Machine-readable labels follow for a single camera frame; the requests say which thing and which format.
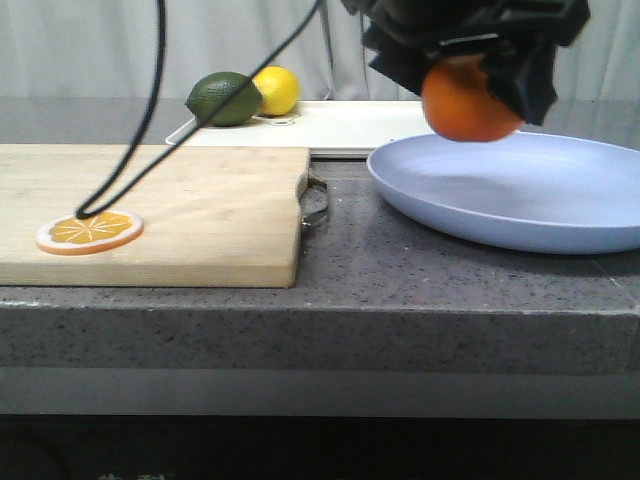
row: granite surface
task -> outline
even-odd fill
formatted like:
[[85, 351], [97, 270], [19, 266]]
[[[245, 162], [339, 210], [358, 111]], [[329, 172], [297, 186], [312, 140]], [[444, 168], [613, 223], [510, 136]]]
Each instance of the granite surface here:
[[[143, 101], [0, 99], [3, 143], [126, 143]], [[162, 102], [146, 143], [189, 118]], [[640, 149], [636, 103], [544, 129]], [[290, 289], [0, 288], [0, 365], [607, 374], [640, 370], [640, 253], [524, 254], [404, 217], [363, 162], [314, 161], [331, 219]]]

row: white tray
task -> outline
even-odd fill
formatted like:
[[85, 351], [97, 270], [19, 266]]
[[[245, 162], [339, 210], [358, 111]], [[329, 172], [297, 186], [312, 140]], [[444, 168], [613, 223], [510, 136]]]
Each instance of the white tray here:
[[491, 143], [437, 135], [374, 151], [369, 171], [405, 215], [488, 245], [553, 254], [640, 247], [640, 152], [515, 133]]
[[[170, 145], [195, 125], [169, 135]], [[308, 147], [315, 157], [366, 158], [393, 140], [433, 133], [419, 101], [302, 101], [284, 117], [256, 116], [238, 127], [203, 128], [187, 145]]]

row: lemon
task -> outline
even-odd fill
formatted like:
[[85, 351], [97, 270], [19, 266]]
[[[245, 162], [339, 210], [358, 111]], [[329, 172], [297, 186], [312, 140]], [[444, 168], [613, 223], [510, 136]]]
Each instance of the lemon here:
[[282, 67], [265, 67], [253, 78], [262, 94], [259, 112], [269, 117], [289, 113], [300, 97], [300, 84], [293, 72]]
[[[191, 89], [187, 108], [203, 122], [223, 100], [240, 87], [248, 77], [236, 72], [215, 72], [199, 80]], [[249, 120], [258, 112], [262, 95], [252, 83], [242, 89], [229, 104], [209, 122], [216, 127], [232, 127]]]

